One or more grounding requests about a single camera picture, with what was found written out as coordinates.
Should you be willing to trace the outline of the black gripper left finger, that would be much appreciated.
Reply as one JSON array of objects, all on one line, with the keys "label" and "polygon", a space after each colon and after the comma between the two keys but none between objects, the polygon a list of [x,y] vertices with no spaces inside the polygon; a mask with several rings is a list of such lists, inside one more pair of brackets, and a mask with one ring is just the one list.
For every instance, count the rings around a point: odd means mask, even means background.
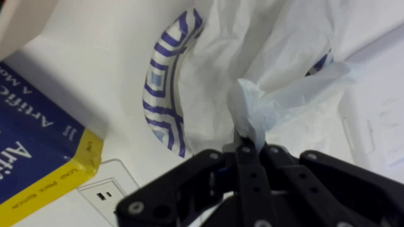
[{"label": "black gripper left finger", "polygon": [[235,154],[203,151],[119,202],[119,227],[187,227],[232,187]]}]

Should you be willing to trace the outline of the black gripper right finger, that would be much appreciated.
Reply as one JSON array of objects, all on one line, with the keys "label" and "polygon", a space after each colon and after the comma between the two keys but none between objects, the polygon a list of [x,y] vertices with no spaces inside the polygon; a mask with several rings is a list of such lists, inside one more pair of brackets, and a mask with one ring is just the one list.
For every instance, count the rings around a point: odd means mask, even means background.
[{"label": "black gripper right finger", "polygon": [[265,146],[260,162],[303,227],[404,227],[403,183],[317,151]]}]

